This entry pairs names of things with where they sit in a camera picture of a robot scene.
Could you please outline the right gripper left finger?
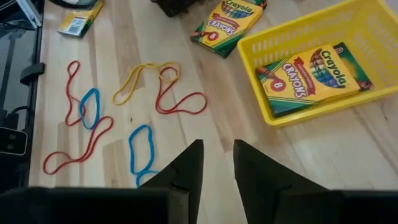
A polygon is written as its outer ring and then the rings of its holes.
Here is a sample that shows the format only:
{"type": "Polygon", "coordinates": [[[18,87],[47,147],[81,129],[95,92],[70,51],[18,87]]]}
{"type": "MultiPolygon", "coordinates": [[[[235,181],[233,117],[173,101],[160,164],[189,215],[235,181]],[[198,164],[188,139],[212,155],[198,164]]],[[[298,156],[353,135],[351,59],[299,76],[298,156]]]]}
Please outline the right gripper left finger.
{"type": "Polygon", "coordinates": [[[145,182],[144,189],[163,190],[161,202],[144,224],[197,224],[203,182],[204,145],[201,139],[191,143],[158,174],[145,182]]]}

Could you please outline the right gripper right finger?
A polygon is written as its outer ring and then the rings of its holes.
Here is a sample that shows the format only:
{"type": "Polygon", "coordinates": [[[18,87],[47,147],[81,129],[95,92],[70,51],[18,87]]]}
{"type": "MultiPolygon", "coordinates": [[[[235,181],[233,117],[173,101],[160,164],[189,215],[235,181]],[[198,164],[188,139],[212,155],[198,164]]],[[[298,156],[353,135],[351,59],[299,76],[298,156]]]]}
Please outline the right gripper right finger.
{"type": "Polygon", "coordinates": [[[327,190],[241,139],[234,141],[233,162],[248,224],[272,224],[283,194],[327,190]]]}

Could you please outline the yellow rubber band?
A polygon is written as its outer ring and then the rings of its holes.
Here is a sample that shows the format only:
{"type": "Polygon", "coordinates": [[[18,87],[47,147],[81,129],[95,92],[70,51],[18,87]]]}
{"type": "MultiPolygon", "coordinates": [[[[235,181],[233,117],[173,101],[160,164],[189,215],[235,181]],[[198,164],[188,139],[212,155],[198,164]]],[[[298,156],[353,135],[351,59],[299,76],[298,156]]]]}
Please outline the yellow rubber band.
{"type": "Polygon", "coordinates": [[[160,65],[156,65],[154,63],[138,64],[130,71],[128,77],[125,79],[125,81],[121,85],[120,89],[114,93],[113,98],[112,98],[112,102],[114,105],[121,106],[121,105],[125,104],[131,98],[132,94],[136,90],[136,86],[141,77],[141,73],[145,68],[155,69],[157,71],[158,77],[160,78],[161,81],[172,83],[172,82],[177,81],[180,77],[180,64],[176,61],[168,61],[168,62],[162,63],[160,65]],[[175,75],[172,78],[165,78],[162,74],[163,69],[166,70],[166,69],[170,69],[170,68],[175,70],[175,75]],[[123,100],[118,101],[117,100],[118,95],[122,91],[124,91],[124,89],[129,85],[131,80],[132,80],[132,85],[130,86],[130,89],[129,89],[126,97],[123,100]]]}

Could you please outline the Crayola crayon box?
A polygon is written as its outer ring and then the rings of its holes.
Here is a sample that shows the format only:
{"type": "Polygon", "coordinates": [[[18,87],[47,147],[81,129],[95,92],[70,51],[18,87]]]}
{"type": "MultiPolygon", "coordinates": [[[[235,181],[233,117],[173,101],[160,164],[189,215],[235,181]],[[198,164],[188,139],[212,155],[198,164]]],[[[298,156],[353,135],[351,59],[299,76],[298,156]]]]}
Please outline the Crayola crayon box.
{"type": "Polygon", "coordinates": [[[258,67],[256,75],[276,118],[373,87],[344,42],[322,45],[258,67]]]}
{"type": "Polygon", "coordinates": [[[267,0],[222,0],[190,39],[226,58],[266,7],[267,0]]]}
{"type": "Polygon", "coordinates": [[[57,32],[82,38],[91,27],[103,4],[103,0],[97,0],[89,9],[68,9],[57,32]]]}

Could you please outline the yellow plastic basket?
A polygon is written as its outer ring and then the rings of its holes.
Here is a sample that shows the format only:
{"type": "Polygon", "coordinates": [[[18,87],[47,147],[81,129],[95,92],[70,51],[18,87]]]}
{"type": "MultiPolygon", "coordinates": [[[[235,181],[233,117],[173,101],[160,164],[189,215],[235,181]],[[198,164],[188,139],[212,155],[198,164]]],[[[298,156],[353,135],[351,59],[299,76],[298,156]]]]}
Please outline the yellow plastic basket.
{"type": "Polygon", "coordinates": [[[286,126],[398,92],[398,16],[385,0],[345,0],[244,37],[237,48],[264,121],[286,126]],[[344,42],[374,88],[275,118],[254,71],[324,44],[344,42]]]}

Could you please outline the long red rubber band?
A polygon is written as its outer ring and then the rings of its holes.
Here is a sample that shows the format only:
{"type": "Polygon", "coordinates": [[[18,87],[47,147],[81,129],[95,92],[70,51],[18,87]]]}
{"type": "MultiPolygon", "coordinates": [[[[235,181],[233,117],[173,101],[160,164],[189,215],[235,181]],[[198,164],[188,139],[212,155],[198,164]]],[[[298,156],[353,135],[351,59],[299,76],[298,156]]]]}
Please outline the long red rubber band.
{"type": "MultiPolygon", "coordinates": [[[[78,98],[74,97],[71,94],[70,87],[73,82],[73,79],[77,75],[79,69],[80,69],[80,61],[79,60],[73,60],[71,61],[68,66],[67,66],[67,75],[68,75],[68,80],[65,85],[65,96],[67,98],[68,102],[68,110],[66,112],[65,118],[64,118],[64,123],[67,127],[72,127],[75,125],[78,125],[79,123],[83,124],[79,115],[79,103],[81,99],[79,100],[78,98]]],[[[110,130],[112,130],[114,126],[114,118],[111,116],[103,116],[99,118],[98,124],[95,126],[94,129],[90,130],[90,138],[88,140],[88,143],[86,145],[86,149],[82,155],[80,155],[77,158],[73,158],[69,153],[65,151],[54,151],[51,152],[43,161],[42,163],[42,170],[45,174],[47,175],[54,175],[61,169],[63,169],[65,166],[69,164],[76,164],[76,163],[84,163],[87,161],[94,153],[95,147],[100,140],[100,138],[108,133],[110,130]],[[49,160],[57,155],[62,155],[65,157],[65,161],[58,165],[54,170],[49,170],[47,168],[47,164],[49,163],[49,160]]]]}

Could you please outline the white upright bar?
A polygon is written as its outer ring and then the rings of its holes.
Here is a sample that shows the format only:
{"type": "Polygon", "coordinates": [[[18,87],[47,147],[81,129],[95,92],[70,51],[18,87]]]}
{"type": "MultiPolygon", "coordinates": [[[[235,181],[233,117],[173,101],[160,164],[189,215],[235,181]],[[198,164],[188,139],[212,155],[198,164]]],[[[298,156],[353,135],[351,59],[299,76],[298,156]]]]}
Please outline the white upright bar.
{"type": "Polygon", "coordinates": [[[16,0],[33,28],[42,27],[42,18],[31,0],[16,0]]]}

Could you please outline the black frame bracket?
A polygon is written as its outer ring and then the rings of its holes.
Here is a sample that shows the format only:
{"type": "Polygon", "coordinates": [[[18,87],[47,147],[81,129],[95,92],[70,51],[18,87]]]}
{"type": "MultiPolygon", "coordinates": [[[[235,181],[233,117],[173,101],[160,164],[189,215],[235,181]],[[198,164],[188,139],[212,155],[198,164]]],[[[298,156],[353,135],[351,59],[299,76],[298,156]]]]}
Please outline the black frame bracket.
{"type": "Polygon", "coordinates": [[[44,64],[43,62],[26,67],[21,72],[20,83],[29,86],[32,82],[38,79],[39,75],[45,73],[45,67],[46,64],[44,64]]]}

